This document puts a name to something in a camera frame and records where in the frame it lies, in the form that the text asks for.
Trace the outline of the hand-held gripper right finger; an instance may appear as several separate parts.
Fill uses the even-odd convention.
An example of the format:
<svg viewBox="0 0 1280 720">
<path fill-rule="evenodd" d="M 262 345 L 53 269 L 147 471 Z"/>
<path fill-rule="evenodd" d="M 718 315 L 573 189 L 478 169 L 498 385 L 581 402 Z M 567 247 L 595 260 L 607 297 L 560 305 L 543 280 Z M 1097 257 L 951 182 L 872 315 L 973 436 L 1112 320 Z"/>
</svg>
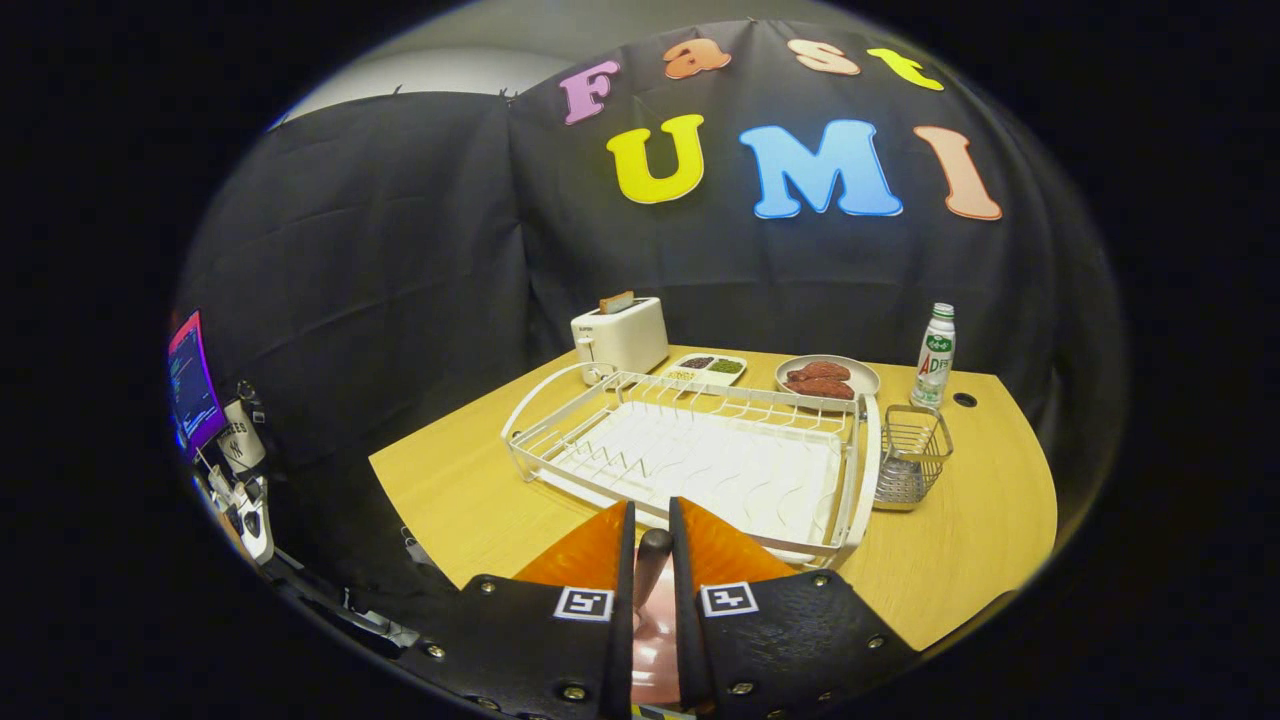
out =
<svg viewBox="0 0 1280 720">
<path fill-rule="evenodd" d="M 836 571 L 800 571 L 669 503 L 680 702 L 701 719 L 833 719 L 919 652 Z"/>
</svg>

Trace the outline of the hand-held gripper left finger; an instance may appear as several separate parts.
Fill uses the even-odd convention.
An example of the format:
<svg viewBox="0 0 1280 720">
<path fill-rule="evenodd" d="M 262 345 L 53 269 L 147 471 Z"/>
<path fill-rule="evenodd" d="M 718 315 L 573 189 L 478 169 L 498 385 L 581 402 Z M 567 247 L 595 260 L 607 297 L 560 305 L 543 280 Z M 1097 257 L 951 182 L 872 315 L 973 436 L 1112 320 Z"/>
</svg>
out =
<svg viewBox="0 0 1280 720">
<path fill-rule="evenodd" d="M 628 717 L 635 530 L 622 501 L 515 577 L 474 577 L 396 666 L 488 719 Z"/>
</svg>

